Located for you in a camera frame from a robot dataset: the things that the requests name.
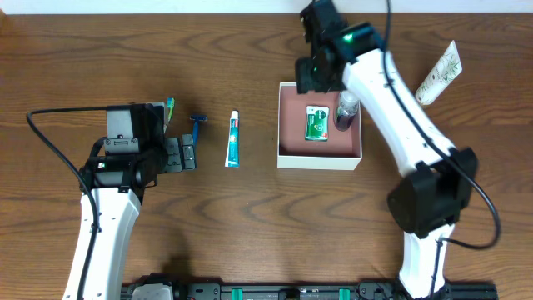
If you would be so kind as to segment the green white toothbrush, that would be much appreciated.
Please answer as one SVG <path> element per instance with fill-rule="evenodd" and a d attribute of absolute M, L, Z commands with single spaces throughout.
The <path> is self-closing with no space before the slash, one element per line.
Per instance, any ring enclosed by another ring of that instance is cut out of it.
<path fill-rule="evenodd" d="M 165 106 L 165 121 L 163 125 L 163 131 L 165 132 L 172 120 L 172 115 L 175 107 L 175 99 L 173 97 L 168 97 Z"/>

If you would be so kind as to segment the cream lotion tube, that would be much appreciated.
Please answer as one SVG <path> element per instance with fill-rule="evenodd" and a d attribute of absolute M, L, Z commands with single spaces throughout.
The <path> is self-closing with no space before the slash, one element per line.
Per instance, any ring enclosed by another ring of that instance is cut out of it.
<path fill-rule="evenodd" d="M 418 87 L 415 98 L 422 106 L 431 105 L 462 72 L 456 43 L 451 41 L 444 54 Z"/>

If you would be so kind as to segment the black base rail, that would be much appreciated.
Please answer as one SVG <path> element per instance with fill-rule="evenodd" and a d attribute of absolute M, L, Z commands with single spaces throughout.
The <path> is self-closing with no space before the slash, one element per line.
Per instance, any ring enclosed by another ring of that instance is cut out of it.
<path fill-rule="evenodd" d="M 409 299 L 399 281 L 367 280 L 345 284 L 296 282 L 226 283 L 218 278 L 179 277 L 152 273 L 123 284 L 120 300 L 393 300 Z"/>

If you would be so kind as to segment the green soap bar pack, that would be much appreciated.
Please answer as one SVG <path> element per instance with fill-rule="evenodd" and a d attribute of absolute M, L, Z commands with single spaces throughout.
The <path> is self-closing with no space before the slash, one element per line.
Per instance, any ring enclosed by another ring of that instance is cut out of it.
<path fill-rule="evenodd" d="M 328 117 L 328 107 L 307 106 L 305 139 L 325 142 L 328 139 Z"/>

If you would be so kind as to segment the white box pink interior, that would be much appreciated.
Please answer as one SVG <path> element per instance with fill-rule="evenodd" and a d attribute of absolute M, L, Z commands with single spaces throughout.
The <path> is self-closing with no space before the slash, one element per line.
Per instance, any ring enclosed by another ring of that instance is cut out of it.
<path fill-rule="evenodd" d="M 351 171 L 362 160 L 361 115 L 345 132 L 336 129 L 337 92 L 299 94 L 294 82 L 282 82 L 278 97 L 277 166 L 279 168 Z M 309 106 L 329 108 L 328 139 L 305 139 Z"/>

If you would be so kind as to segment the blue disposable razor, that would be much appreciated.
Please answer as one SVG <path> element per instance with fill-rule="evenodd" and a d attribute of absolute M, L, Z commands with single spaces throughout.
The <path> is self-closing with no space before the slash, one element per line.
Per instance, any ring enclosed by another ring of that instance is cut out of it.
<path fill-rule="evenodd" d="M 192 129 L 192 142 L 193 142 L 193 146 L 196 146 L 197 145 L 198 134 L 199 134 L 200 123 L 206 122 L 207 121 L 207 116 L 206 115 L 201 115 L 201 114 L 194 114 L 194 115 L 190 116 L 190 119 L 194 122 L 193 129 Z"/>

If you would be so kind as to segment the teal white toothpaste tube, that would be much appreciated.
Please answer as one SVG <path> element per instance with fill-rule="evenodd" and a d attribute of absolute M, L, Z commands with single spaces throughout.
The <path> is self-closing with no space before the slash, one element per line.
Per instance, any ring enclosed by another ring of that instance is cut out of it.
<path fill-rule="evenodd" d="M 227 168 L 238 168 L 240 166 L 239 112 L 237 110 L 231 112 L 225 166 Z"/>

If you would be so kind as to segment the clear spray bottle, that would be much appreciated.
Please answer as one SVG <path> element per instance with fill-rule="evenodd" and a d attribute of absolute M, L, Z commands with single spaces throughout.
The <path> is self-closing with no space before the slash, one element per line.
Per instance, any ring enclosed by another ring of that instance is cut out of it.
<path fill-rule="evenodd" d="M 360 101 L 354 94 L 348 91 L 341 92 L 334 114 L 336 129 L 341 132 L 347 131 L 359 112 L 359 107 Z"/>

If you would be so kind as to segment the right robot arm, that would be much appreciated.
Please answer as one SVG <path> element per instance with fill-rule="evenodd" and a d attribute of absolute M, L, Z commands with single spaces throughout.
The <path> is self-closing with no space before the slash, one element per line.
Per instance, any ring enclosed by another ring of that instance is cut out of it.
<path fill-rule="evenodd" d="M 303 27 L 311 55 L 296 61 L 298 93 L 349 92 L 367 110 L 402 177 L 387 196 L 404 233 L 401 290 L 409 299 L 444 298 L 445 251 L 476 185 L 476 155 L 435 128 L 372 25 L 305 21 Z"/>

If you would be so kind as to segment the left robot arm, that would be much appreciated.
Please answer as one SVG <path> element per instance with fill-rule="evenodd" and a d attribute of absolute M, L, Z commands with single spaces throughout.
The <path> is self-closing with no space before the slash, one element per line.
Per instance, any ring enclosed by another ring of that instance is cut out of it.
<path fill-rule="evenodd" d="M 80 231 L 65 299 L 120 298 L 127 248 L 145 189 L 157 175 L 185 169 L 185 148 L 176 137 L 165 140 L 164 151 L 156 149 L 162 157 L 155 159 L 141 159 L 136 153 L 97 154 L 111 144 L 108 138 L 97 140 L 80 170 L 89 191 L 80 199 Z"/>

